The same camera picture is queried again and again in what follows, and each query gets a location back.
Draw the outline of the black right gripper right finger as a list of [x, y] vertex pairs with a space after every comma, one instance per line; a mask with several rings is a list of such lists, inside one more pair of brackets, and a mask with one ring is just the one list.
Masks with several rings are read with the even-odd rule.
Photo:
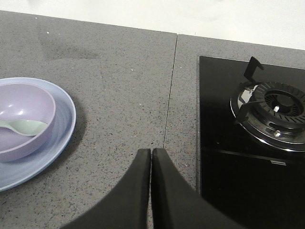
[[152, 152], [152, 215], [155, 229], [240, 229], [196, 193], [167, 152]]

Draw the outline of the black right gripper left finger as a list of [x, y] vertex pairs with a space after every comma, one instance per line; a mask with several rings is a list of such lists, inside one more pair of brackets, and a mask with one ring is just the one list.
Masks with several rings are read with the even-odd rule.
[[139, 149], [121, 180], [95, 206], [63, 229], [146, 229], [151, 150]]

